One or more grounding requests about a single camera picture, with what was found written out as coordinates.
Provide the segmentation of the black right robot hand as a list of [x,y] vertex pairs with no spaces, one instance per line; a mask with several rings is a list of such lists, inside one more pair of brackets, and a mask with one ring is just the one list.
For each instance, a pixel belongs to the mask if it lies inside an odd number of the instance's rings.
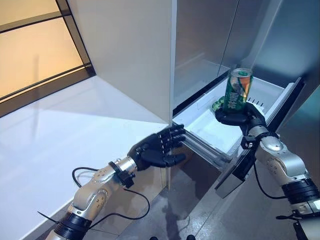
[[223,107],[219,107],[214,115],[224,125],[240,127],[244,136],[249,136],[254,127],[267,127],[264,115],[250,102],[246,102],[243,109],[237,112],[226,112]]

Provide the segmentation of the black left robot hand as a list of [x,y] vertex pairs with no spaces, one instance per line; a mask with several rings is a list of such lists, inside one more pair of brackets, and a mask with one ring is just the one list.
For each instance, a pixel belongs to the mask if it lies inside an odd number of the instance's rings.
[[133,159],[138,171],[175,166],[186,159],[184,153],[171,153],[183,145],[185,133],[183,124],[164,128],[133,145],[127,156]]

